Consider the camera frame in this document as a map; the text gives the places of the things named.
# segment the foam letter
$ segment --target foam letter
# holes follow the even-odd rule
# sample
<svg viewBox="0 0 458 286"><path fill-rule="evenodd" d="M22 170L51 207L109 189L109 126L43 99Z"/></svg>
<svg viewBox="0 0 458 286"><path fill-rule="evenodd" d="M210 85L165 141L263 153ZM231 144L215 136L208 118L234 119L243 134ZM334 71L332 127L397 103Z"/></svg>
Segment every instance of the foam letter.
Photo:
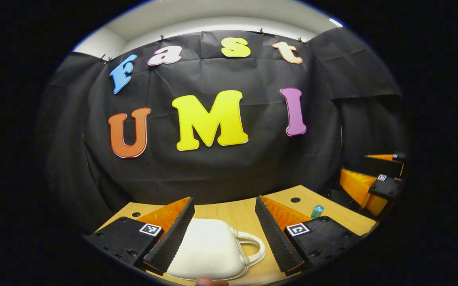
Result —
<svg viewBox="0 0 458 286"><path fill-rule="evenodd" d="M250 55L250 48L247 47L248 42L243 38L225 38L220 42L222 46L222 54L228 57L245 58Z"/></svg>
<svg viewBox="0 0 458 286"><path fill-rule="evenodd" d="M210 112L207 112L198 99L186 95L173 100L173 106L178 109L180 120L180 141L176 147L180 151L199 148L199 141L194 139L193 128L206 146L211 146L215 139L218 125L220 137L218 143L222 146L244 144L248 135L243 132L240 118L239 91L223 91L215 98Z"/></svg>
<svg viewBox="0 0 458 286"><path fill-rule="evenodd" d="M130 73L133 70L133 64L130 61L135 60L135 58L137 58L135 54L129 56L109 73L109 76L112 76L114 80L114 94L118 93L132 78L126 76L125 73Z"/></svg>
<svg viewBox="0 0 458 286"><path fill-rule="evenodd" d="M147 63L151 66L157 66L160 64L173 64L181 59L180 52L180 46L169 46L158 49L154 53L156 56L151 57Z"/></svg>
<svg viewBox="0 0 458 286"><path fill-rule="evenodd" d="M109 118L111 126L111 146L116 155L121 158L134 158L142 154L146 148L146 117L151 109L144 107L135 109L132 117L135 119L135 143L126 145L123 138L123 122L127 119L127 114L120 113Z"/></svg>
<svg viewBox="0 0 458 286"><path fill-rule="evenodd" d="M278 51L280 51L280 54L282 55L282 58L284 60L287 60L288 62L292 64L301 64L303 63L303 59L300 58L299 56L295 56L293 54L293 51L296 50L296 47L289 46L286 42L278 42L274 43L271 45L274 48L277 48Z"/></svg>
<svg viewBox="0 0 458 286"><path fill-rule="evenodd" d="M285 129L285 133L288 136L304 134L307 132L307 126L303 123L303 116L301 114L301 91L288 87L281 89L280 94L285 98L287 112L289 114L289 125Z"/></svg>

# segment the small bottle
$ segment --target small bottle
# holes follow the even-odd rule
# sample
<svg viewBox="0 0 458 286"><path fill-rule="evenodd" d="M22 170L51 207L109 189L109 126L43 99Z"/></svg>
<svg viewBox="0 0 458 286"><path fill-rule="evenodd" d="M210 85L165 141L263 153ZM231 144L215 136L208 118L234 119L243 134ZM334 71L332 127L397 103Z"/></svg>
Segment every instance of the small bottle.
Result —
<svg viewBox="0 0 458 286"><path fill-rule="evenodd" d="M311 218L318 218L323 213L324 208L322 206L315 206L311 214Z"/></svg>

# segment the letter f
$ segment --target letter f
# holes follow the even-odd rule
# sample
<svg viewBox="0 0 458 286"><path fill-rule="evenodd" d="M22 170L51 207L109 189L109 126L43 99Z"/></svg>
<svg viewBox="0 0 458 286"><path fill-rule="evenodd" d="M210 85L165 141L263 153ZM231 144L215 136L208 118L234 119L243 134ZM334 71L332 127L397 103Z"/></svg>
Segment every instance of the letter f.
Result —
<svg viewBox="0 0 458 286"><path fill-rule="evenodd" d="M135 58L137 58L136 54L129 56L109 74L114 80L114 94L118 93L132 78L126 76L125 73L130 73L133 70L133 64L130 61L135 60Z"/></svg>

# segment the finger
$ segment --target finger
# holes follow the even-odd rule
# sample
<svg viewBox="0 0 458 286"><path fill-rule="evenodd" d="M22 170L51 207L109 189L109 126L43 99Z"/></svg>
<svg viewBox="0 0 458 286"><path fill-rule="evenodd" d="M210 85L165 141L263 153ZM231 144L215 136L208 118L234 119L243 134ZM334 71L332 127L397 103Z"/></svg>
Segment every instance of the finger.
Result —
<svg viewBox="0 0 458 286"><path fill-rule="evenodd" d="M207 277L198 277L196 286L215 286L215 282Z"/></svg>
<svg viewBox="0 0 458 286"><path fill-rule="evenodd" d="M215 280L215 286L229 286L229 282L224 280Z"/></svg>

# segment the black fabric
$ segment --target black fabric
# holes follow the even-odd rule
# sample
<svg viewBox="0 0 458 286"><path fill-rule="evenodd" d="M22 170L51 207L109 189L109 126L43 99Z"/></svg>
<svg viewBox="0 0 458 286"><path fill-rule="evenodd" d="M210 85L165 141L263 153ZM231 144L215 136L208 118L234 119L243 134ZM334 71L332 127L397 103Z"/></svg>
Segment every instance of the black fabric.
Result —
<svg viewBox="0 0 458 286"><path fill-rule="evenodd" d="M220 41L247 40L251 55L226 58ZM300 65L285 61L273 43L297 48ZM154 51L183 48L174 64L149 66ZM113 94L109 73L129 55L131 81ZM302 92L307 132L289 137L283 87ZM243 94L240 112L249 141L178 151L173 99L195 95L207 111L216 95ZM147 147L136 158L111 150L110 116L127 114L124 138L135 141L133 110L149 107ZM38 120L51 190L75 224L89 233L129 201L164 205L187 196L196 203L256 197L296 185L328 194L342 163L364 153L407 152L405 107L390 73L367 45L345 29L308 44L247 31L208 31L154 42L105 64L71 53L47 87Z"/></svg>

